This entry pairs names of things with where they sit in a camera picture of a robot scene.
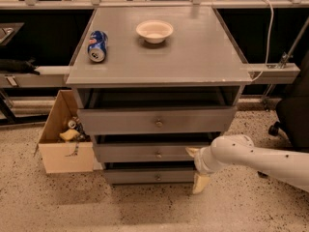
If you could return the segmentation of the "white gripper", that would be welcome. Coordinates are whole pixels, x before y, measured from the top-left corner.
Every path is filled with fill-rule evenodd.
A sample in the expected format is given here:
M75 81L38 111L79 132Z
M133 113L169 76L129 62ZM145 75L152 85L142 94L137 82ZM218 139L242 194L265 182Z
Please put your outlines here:
M194 184L192 188L193 194L201 193L205 186L209 183L211 176L204 174L212 174L214 172L214 168L211 167L213 164L213 158L211 154L210 147L203 148L194 148L194 147L186 147L186 152L194 158L194 163L197 171L194 174Z

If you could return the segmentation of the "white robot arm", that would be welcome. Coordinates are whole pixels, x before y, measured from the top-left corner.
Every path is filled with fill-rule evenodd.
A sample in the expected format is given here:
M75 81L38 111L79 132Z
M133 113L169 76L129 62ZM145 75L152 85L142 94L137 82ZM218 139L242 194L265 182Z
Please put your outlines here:
M227 165L243 165L293 187L309 191L309 154L255 147L244 134L218 136L206 147L186 147L196 171L192 193L201 193L211 174Z

